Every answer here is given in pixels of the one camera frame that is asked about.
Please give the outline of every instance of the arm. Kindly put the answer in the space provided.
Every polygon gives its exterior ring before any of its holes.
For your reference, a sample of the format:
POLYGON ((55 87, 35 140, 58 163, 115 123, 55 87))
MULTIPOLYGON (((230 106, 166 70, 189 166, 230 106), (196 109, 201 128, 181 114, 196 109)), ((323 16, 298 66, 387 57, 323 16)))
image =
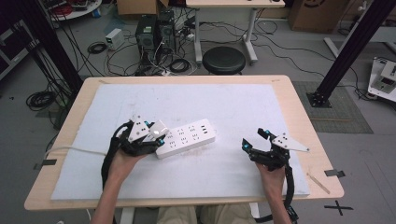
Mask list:
POLYGON ((111 224, 122 182, 144 156, 131 157, 118 150, 108 172, 108 179, 96 207, 91 224, 111 224))
POLYGON ((262 187, 265 197, 270 204, 271 212, 275 224, 291 223, 289 214, 282 201, 282 187, 285 180, 285 167, 276 169, 272 172, 262 164, 256 162, 257 168, 262 176, 262 187))

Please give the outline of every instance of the electronic equipment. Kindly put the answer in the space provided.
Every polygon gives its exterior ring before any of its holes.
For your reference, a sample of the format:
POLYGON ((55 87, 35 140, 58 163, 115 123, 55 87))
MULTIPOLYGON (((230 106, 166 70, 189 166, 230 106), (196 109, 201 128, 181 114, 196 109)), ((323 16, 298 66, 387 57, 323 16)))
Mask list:
POLYGON ((162 39, 157 15, 142 15, 135 32, 141 64, 158 64, 162 55, 162 39))
POLYGON ((163 53, 165 54, 176 52, 174 16, 175 13, 173 10, 162 11, 158 16, 161 38, 163 39, 163 53))
POLYGON ((381 73, 376 75, 371 87, 391 93, 396 88, 396 63, 387 61, 381 73))
POLYGON ((118 49, 125 42, 122 30, 116 28, 110 32, 110 34, 106 36, 106 42, 109 49, 118 49))

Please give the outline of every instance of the black tape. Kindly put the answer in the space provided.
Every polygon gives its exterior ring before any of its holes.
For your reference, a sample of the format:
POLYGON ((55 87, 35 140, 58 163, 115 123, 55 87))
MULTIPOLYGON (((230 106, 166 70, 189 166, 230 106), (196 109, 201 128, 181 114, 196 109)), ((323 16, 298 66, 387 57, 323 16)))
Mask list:
POLYGON ((55 165, 56 160, 43 160, 41 164, 36 163, 35 166, 33 167, 34 170, 41 170, 41 167, 45 165, 55 165))
POLYGON ((41 163, 41 166, 45 166, 45 165, 55 165, 56 164, 56 160, 44 160, 41 163))
POLYGON ((326 174, 326 176, 334 176, 334 175, 336 175, 338 178, 346 176, 344 171, 337 171, 336 169, 324 171, 324 173, 326 174))
POLYGON ((345 210, 353 210, 352 207, 340 206, 340 203, 339 203, 337 200, 335 200, 335 204, 336 204, 336 206, 324 205, 324 208, 337 209, 338 212, 340 213, 340 216, 343 216, 343 215, 344 215, 342 209, 345 209, 345 210))

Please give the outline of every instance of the person's leg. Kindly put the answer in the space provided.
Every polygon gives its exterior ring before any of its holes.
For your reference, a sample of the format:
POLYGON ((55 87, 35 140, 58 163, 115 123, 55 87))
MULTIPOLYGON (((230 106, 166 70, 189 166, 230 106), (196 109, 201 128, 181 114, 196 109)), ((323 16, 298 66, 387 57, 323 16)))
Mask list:
POLYGON ((207 205, 200 219, 203 224, 256 224, 248 203, 207 205))
POLYGON ((197 224, 195 206, 160 207, 157 224, 197 224))

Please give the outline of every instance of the small white box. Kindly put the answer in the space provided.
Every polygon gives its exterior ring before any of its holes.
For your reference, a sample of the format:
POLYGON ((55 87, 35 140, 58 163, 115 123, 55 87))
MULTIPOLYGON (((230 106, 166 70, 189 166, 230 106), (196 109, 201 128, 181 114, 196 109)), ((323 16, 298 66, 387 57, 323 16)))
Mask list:
POLYGON ((125 42, 122 30, 116 28, 110 32, 110 34, 106 36, 106 42, 109 49, 118 49, 125 42))
POLYGON ((165 144, 156 151, 158 159, 176 155, 214 142, 216 133, 207 119, 195 121, 169 130, 163 141, 165 144))

